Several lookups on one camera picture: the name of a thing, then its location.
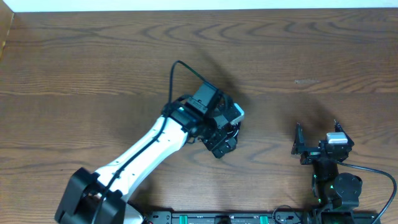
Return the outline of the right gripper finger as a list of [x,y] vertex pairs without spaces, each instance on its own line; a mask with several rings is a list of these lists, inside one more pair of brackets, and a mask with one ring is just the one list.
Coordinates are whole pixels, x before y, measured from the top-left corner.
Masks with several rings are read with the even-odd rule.
[[348,140],[348,144],[351,144],[352,143],[352,139],[348,136],[348,134],[344,131],[344,129],[343,129],[343,127],[342,127],[342,125],[337,121],[337,120],[334,120],[334,127],[335,127],[335,132],[337,133],[337,132],[342,132],[342,133],[344,133],[345,134],[345,137],[347,138],[347,140]]
[[292,146],[291,154],[302,154],[305,150],[305,139],[303,136],[303,129],[300,123],[295,127],[295,139]]

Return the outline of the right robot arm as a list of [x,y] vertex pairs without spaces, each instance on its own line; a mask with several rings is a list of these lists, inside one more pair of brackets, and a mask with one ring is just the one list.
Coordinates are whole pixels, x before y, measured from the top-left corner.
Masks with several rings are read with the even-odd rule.
[[338,163],[348,158],[354,142],[335,121],[335,130],[326,133],[317,147],[305,143],[302,126],[295,127],[292,154],[300,155],[301,165],[311,165],[312,191],[319,205],[304,212],[304,223],[354,223],[353,209],[359,206],[362,191],[360,177],[338,170]]

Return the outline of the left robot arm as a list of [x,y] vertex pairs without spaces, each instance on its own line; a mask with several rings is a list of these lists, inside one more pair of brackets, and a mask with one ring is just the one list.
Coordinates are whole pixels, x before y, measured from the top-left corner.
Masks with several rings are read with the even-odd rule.
[[143,223],[128,201],[141,182],[186,144],[201,141],[216,157],[236,149],[243,109],[210,83],[169,100],[153,127],[126,152],[93,173],[78,169],[55,213],[57,223]]

